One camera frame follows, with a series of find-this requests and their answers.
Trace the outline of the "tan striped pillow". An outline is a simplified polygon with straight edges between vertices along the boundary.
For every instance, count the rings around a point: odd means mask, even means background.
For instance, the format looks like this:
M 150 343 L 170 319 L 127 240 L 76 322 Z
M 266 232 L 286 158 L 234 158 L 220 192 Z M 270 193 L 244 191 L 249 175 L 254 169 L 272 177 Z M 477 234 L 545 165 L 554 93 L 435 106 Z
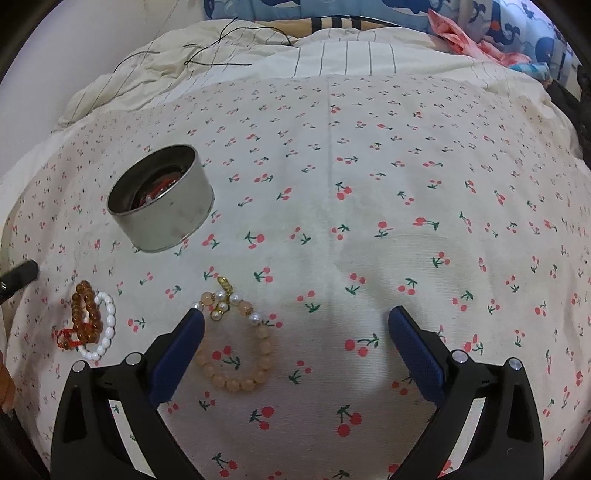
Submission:
M 293 20 L 256 21 L 257 25 L 269 27 L 291 37 L 303 38 L 324 29 L 355 29 L 367 31 L 373 29 L 399 27 L 399 24 L 363 16 L 332 15 Z

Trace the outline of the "pink cloth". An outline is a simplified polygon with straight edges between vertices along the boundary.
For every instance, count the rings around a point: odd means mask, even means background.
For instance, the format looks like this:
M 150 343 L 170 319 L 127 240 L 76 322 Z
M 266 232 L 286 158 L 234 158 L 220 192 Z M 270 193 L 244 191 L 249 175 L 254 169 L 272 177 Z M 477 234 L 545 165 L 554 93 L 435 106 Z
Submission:
M 477 60 L 490 60 L 504 67 L 531 62 L 531 59 L 522 53 L 504 53 L 485 40 L 475 42 L 455 21 L 440 15 L 433 9 L 429 10 L 428 18 L 434 34 L 443 39 L 455 54 Z

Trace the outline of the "round silver metal tin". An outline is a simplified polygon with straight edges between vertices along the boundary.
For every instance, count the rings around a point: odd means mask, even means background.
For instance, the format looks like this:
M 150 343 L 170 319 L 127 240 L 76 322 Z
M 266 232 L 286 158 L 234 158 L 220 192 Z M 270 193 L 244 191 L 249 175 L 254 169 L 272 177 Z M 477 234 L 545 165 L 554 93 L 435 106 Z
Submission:
M 108 195 L 107 210 L 136 249 L 157 253 L 197 231 L 214 200 L 197 150 L 170 145 L 125 171 Z

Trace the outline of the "cream striped duvet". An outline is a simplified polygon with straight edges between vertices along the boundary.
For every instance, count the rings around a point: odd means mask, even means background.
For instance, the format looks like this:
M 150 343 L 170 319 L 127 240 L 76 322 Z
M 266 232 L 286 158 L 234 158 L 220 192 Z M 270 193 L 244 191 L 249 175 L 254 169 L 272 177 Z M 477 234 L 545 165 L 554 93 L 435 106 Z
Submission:
M 55 128 L 94 111 L 134 111 L 171 102 L 208 85 L 317 76 L 426 74 L 489 91 L 527 95 L 547 86 L 542 63 L 504 67 L 453 53 L 441 38 L 402 27 L 324 29 L 303 38 L 249 21 L 211 20 L 173 30 L 129 54 L 68 102 Z

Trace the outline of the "blue whale print curtain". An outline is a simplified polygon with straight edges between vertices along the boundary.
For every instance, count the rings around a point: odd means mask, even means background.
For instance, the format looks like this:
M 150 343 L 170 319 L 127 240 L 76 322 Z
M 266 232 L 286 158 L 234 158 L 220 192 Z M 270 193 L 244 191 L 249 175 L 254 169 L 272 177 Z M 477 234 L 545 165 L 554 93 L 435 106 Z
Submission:
M 428 13 L 451 19 L 475 42 L 493 44 L 504 53 L 519 52 L 549 67 L 565 85 L 571 73 L 573 50 L 554 23 L 531 1 L 513 0 L 208 0 L 207 19 L 249 21 L 335 17 L 339 28 L 359 28 L 363 20 L 432 31 Z

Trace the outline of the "cherry print bed sheet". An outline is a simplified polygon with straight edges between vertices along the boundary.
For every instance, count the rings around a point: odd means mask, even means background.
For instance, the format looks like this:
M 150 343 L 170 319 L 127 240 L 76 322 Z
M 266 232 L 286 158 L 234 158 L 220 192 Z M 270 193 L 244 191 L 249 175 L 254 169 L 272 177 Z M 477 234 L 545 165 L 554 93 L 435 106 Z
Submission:
M 259 312 L 209 323 L 161 415 L 209 479 L 385 479 L 433 413 L 387 334 L 403 306 L 474 359 L 520 358 L 551 477 L 590 421 L 590 172 L 540 89 L 430 76 L 206 87 L 78 122 L 1 183 L 2 263 L 39 280 L 3 310 L 18 418 L 50 457 L 82 281 L 110 295 L 108 365 L 172 330 L 224 276 Z M 190 145 L 214 190 L 180 244 L 136 249 L 116 181 Z

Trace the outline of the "black object right edge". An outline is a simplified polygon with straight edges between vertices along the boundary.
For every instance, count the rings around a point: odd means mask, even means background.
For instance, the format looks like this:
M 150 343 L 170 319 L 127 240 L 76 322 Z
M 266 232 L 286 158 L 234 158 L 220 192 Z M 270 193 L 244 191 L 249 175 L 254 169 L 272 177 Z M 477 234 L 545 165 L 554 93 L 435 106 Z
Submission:
M 582 65 L 577 67 L 577 83 L 581 89 L 580 99 L 577 99 L 556 80 L 553 80 L 547 87 L 547 92 L 552 102 L 573 124 L 582 149 L 583 161 L 587 167 L 590 167 L 590 75 Z

